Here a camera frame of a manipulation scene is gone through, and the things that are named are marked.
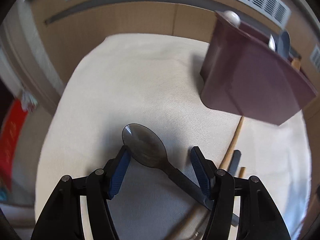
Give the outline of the crumpled cloth on floor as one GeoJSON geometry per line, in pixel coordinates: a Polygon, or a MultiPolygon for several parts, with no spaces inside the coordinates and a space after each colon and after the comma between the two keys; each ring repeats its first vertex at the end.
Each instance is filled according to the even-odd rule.
{"type": "Polygon", "coordinates": [[[27,90],[24,90],[21,95],[21,107],[24,112],[33,112],[38,106],[36,98],[27,90]]]}

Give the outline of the wooden chopstick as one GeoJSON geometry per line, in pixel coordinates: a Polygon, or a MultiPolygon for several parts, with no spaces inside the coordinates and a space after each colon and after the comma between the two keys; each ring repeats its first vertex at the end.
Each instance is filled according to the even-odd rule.
{"type": "Polygon", "coordinates": [[[246,167],[241,167],[239,172],[239,178],[244,178],[246,173],[246,167]]]}
{"type": "Polygon", "coordinates": [[[185,217],[173,228],[171,233],[165,237],[166,240],[176,239],[177,236],[191,223],[193,218],[196,216],[198,210],[200,208],[200,204],[195,204],[189,210],[189,212],[185,215],[185,217]]]}
{"type": "Polygon", "coordinates": [[[244,116],[241,116],[239,123],[236,127],[236,130],[234,132],[234,135],[232,137],[232,140],[230,142],[230,145],[228,146],[227,152],[225,153],[225,156],[219,166],[219,169],[227,170],[229,163],[231,162],[233,151],[238,141],[238,137],[239,137],[243,122],[244,122],[244,116]]]}

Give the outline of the steel spoon white ball handle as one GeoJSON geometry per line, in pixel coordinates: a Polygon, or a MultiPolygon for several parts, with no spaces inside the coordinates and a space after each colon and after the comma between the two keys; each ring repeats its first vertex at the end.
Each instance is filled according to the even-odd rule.
{"type": "Polygon", "coordinates": [[[236,28],[240,27],[241,19],[240,17],[233,11],[227,10],[223,12],[224,18],[236,28]]]}

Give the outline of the black handled dark spoon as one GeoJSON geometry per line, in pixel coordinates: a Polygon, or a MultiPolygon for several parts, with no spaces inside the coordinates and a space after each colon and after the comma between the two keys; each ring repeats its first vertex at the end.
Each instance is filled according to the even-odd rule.
{"type": "MultiPolygon", "coordinates": [[[[238,168],[240,158],[241,158],[241,152],[239,150],[234,150],[231,158],[231,162],[229,163],[229,166],[227,168],[227,172],[229,172],[233,176],[235,175],[236,170],[238,168]]],[[[212,211],[214,202],[213,200],[208,199],[206,196],[204,196],[204,202],[206,204],[206,207],[209,209],[209,211],[201,220],[200,224],[198,225],[195,231],[195,235],[191,239],[202,239],[205,229],[207,227],[207,224],[209,222],[210,212],[212,211]]],[[[238,224],[239,224],[239,217],[233,214],[231,225],[238,226],[238,224]]]]}

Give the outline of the wooden spoon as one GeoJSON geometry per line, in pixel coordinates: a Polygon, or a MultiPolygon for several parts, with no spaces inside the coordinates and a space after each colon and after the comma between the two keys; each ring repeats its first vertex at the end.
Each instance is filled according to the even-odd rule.
{"type": "Polygon", "coordinates": [[[301,59],[295,57],[292,61],[291,61],[291,66],[293,68],[295,68],[296,70],[300,71],[301,69],[301,59]]]}

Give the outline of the cream white table cloth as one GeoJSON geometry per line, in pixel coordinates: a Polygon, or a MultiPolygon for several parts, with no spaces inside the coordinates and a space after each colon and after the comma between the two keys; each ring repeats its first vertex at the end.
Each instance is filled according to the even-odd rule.
{"type": "MultiPolygon", "coordinates": [[[[35,214],[59,179],[89,175],[114,158],[130,123],[154,131],[168,159],[190,179],[189,152],[198,146],[219,165],[239,116],[207,108],[199,75],[208,44],[188,38],[119,34],[78,64],[46,135],[37,168],[35,214]]],[[[297,239],[311,191],[311,151],[304,116],[280,126],[245,119],[236,148],[245,175],[258,176],[297,239]]]]}

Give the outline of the small grey vent grille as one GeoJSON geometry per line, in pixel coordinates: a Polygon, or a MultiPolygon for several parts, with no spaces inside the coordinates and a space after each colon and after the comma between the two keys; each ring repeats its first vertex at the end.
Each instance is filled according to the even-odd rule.
{"type": "Polygon", "coordinates": [[[317,45],[315,45],[310,55],[310,62],[316,68],[317,72],[320,72],[320,49],[317,45]]]}

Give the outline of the red floor mat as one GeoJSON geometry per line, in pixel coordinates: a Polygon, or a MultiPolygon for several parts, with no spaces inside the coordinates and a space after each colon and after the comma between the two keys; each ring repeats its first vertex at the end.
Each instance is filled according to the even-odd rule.
{"type": "Polygon", "coordinates": [[[12,168],[17,142],[28,112],[15,99],[1,129],[1,180],[8,191],[12,188],[12,168]]]}

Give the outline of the dark translucent plastic spoon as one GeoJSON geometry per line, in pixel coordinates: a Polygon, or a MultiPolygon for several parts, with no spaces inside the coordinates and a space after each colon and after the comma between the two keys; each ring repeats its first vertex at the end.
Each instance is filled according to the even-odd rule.
{"type": "Polygon", "coordinates": [[[123,128],[122,140],[133,159],[144,166],[163,171],[191,198],[209,211],[212,210],[214,202],[202,193],[200,187],[171,165],[163,142],[152,130],[140,124],[128,124],[123,128]]]}

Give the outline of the blue grey plastic spoon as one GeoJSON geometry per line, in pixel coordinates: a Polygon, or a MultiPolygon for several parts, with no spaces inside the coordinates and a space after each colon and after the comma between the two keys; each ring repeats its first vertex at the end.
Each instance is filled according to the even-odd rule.
{"type": "Polygon", "coordinates": [[[290,52],[290,35],[287,30],[282,31],[278,36],[277,53],[285,58],[289,58],[290,52]]]}

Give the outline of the maroon plastic utensil caddy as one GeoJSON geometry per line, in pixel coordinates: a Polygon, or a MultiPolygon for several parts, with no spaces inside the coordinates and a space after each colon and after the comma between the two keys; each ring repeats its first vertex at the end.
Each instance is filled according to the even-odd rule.
{"type": "Polygon", "coordinates": [[[200,71],[206,107],[281,125],[316,97],[306,76],[268,47],[265,34],[247,23],[237,28],[221,12],[216,18],[200,71]]]}

